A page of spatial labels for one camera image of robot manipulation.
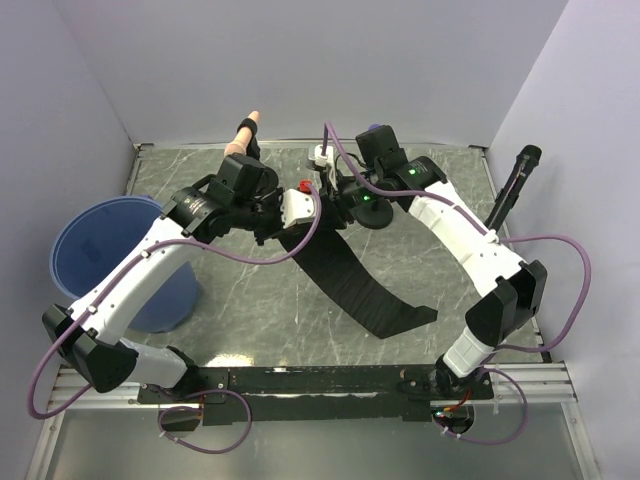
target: black mounting plate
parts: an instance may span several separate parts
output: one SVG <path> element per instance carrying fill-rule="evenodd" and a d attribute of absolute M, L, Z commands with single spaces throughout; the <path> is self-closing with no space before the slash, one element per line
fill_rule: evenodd
<path fill-rule="evenodd" d="M 431 421 L 430 402 L 460 400 L 461 390 L 443 396 L 430 380 L 434 365 L 381 365 L 335 367 L 205 367 L 194 375 L 203 390 L 224 388 L 244 396 L 256 421 L 402 418 Z M 472 400 L 493 398 L 488 374 L 473 385 Z M 181 395 L 195 392 L 179 392 Z M 203 425 L 242 422 L 242 405 L 226 395 L 204 401 Z M 141 388 L 141 404 L 200 403 L 180 400 Z"/>

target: beige stick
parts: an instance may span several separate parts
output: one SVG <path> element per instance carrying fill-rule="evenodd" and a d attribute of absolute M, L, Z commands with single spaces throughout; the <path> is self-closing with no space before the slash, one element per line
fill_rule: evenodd
<path fill-rule="evenodd" d="M 258 123 L 260 120 L 260 113 L 257 111 L 253 111 L 249 114 L 249 118 L 254 122 Z M 247 154 L 247 146 L 249 146 L 249 142 L 251 141 L 251 129 L 249 127 L 242 127 L 236 138 L 234 138 L 231 142 L 227 144 L 224 149 L 225 157 L 227 155 L 231 155 L 232 153 L 239 153 L 241 155 Z"/>

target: blue bucket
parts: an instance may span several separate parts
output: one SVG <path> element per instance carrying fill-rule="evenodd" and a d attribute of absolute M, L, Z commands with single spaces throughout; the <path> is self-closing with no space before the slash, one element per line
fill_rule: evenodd
<path fill-rule="evenodd" d="M 96 287 L 144 238 L 162 208 L 147 197 L 117 197 L 78 215 L 56 239 L 49 268 L 74 300 Z M 187 262 L 160 287 L 131 322 L 146 333 L 170 332 L 195 305 L 198 282 Z"/>

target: gray wall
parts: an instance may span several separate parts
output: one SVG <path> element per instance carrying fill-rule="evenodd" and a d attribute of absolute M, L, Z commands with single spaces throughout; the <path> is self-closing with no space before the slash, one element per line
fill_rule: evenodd
<path fill-rule="evenodd" d="M 54 0 L 135 143 L 317 138 L 332 119 L 489 145 L 566 0 Z"/>
<path fill-rule="evenodd" d="M 51 244 L 74 214 L 123 191 L 133 151 L 49 0 L 0 2 L 0 64 L 0 476 L 14 479 L 41 428 L 25 408 L 50 345 L 40 317 L 62 300 L 49 276 Z"/>
<path fill-rule="evenodd" d="M 640 4 L 570 0 L 489 150 L 504 182 L 526 143 L 544 154 L 508 220 L 515 235 L 564 232 L 593 261 L 583 313 L 553 355 L 565 359 L 606 479 L 640 478 Z M 540 324 L 564 323 L 581 283 L 568 247 L 520 249 L 549 266 Z"/>

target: black pole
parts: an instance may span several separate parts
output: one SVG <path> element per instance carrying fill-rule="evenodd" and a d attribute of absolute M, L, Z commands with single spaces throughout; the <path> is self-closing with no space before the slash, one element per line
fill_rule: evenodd
<path fill-rule="evenodd" d="M 513 208 L 533 169 L 540 163 L 542 150 L 535 145 L 527 145 L 516 157 L 511 175 L 496 198 L 496 203 L 484 222 L 489 230 L 498 230 L 504 223 L 507 213 Z"/>

